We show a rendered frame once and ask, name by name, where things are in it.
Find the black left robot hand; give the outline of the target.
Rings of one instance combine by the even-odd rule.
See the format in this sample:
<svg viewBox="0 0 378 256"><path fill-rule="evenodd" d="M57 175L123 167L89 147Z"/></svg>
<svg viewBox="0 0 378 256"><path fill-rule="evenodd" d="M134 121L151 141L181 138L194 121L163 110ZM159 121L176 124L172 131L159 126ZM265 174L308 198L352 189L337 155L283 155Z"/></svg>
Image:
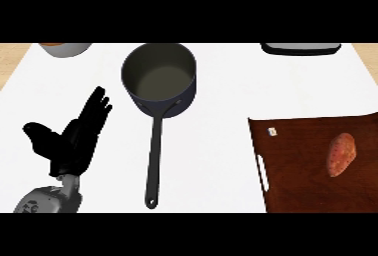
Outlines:
<svg viewBox="0 0 378 256"><path fill-rule="evenodd" d="M80 176L86 172L111 110L106 89L98 86L80 116L70 121L61 134L38 122L24 125L35 153L51 160L52 177Z"/></svg>

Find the dark brown wooden tray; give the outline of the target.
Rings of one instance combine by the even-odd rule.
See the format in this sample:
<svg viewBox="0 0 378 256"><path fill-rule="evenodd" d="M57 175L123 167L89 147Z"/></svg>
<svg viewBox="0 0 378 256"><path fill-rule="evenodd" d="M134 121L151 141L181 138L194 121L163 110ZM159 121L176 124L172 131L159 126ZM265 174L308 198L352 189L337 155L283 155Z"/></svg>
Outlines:
<svg viewBox="0 0 378 256"><path fill-rule="evenodd" d="M266 210L378 213L378 113L250 122ZM352 134L357 159L328 174L333 139Z"/></svg>

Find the orange sweet potato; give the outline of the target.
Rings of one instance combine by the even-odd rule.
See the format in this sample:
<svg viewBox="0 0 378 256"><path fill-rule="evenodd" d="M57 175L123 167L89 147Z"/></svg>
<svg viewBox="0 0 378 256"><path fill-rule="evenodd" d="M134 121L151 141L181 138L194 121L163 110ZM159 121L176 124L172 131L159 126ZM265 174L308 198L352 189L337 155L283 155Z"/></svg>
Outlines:
<svg viewBox="0 0 378 256"><path fill-rule="evenodd" d="M355 138L349 133L342 133L331 141L327 160L328 174L337 177L346 171L358 156Z"/></svg>

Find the grey bowl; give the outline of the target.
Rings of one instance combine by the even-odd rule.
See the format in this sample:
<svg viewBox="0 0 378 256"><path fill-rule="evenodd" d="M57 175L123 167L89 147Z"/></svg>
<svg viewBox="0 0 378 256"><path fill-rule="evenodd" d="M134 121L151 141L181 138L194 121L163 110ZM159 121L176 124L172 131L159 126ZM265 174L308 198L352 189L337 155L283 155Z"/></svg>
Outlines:
<svg viewBox="0 0 378 256"><path fill-rule="evenodd" d="M91 43L42 43L45 51L57 58L80 55L92 46Z"/></svg>

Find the black and grey appliance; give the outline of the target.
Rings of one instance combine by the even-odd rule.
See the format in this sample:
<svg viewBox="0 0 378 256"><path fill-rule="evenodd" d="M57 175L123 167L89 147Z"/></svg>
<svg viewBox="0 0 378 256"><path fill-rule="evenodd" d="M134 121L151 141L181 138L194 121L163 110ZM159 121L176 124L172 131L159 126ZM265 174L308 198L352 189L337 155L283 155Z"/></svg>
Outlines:
<svg viewBox="0 0 378 256"><path fill-rule="evenodd" d="M286 56L331 55L342 48L340 43L264 43L266 53Z"/></svg>

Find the dark blue long-handled pot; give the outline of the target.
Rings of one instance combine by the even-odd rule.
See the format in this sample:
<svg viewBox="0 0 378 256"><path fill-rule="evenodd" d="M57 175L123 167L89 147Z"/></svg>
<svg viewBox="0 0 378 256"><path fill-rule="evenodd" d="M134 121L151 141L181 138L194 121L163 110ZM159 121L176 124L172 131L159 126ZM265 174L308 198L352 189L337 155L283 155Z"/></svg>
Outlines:
<svg viewBox="0 0 378 256"><path fill-rule="evenodd" d="M129 54L122 81L139 110L153 117L145 205L159 206L163 120L190 108L197 95L197 59L179 43L147 43Z"/></svg>

